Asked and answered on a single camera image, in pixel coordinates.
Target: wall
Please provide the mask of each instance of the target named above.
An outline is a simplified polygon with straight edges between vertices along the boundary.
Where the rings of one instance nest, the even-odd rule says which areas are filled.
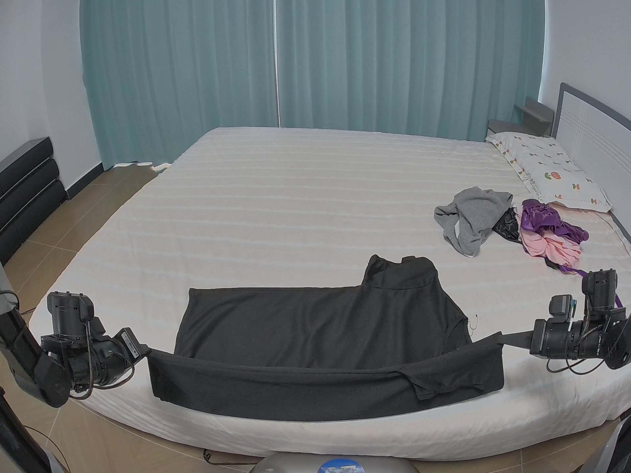
[[[541,103],[568,83],[631,118],[631,0],[546,0]]]
[[[0,0],[0,159],[50,136],[66,188],[100,162],[83,87],[79,0]]]

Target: black baseboard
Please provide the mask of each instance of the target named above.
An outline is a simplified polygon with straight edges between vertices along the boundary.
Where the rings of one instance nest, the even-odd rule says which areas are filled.
[[[66,190],[68,200],[72,200],[72,198],[77,196],[77,194],[79,194],[85,186],[91,183],[103,172],[103,163],[99,163],[96,167],[91,169],[88,173],[86,173],[82,178],[80,178],[77,182],[75,182]]]

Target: headboard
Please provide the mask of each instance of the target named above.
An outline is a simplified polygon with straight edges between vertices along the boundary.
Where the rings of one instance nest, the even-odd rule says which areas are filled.
[[[562,83],[551,136],[604,190],[614,221],[631,241],[631,121]]]

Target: curtain fold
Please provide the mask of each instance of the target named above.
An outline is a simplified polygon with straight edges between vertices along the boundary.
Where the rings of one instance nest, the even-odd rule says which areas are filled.
[[[538,97],[544,0],[277,0],[283,126],[484,140]]]
[[[272,0],[81,0],[104,167],[173,162],[218,126],[277,126]]]

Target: white label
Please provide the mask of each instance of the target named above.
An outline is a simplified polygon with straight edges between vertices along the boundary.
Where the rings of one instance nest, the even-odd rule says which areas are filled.
[[[129,339],[129,335],[127,334],[127,332],[123,331],[121,336],[122,336],[122,339],[124,340],[125,344],[127,345],[127,348],[131,352],[131,355],[134,356],[134,359],[139,358],[140,354],[136,350],[136,347],[134,347],[134,344],[131,343],[131,340]]]

